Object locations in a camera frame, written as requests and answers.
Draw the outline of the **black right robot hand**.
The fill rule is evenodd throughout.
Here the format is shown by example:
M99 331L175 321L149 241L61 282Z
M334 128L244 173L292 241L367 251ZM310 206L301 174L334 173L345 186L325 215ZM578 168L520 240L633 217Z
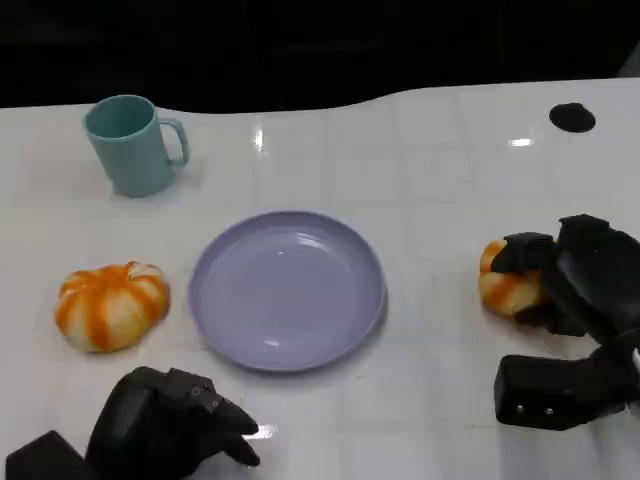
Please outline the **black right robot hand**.
M588 214L559 223L557 235L521 232L485 248L485 306L520 325L601 345L638 333L638 240Z

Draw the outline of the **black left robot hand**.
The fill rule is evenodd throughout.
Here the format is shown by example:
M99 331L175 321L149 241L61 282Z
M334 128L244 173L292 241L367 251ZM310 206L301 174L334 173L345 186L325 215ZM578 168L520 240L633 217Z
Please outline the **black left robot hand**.
M211 379L140 366L111 391L85 460L104 479L182 479L220 453L257 467L261 460L245 437L258 431Z

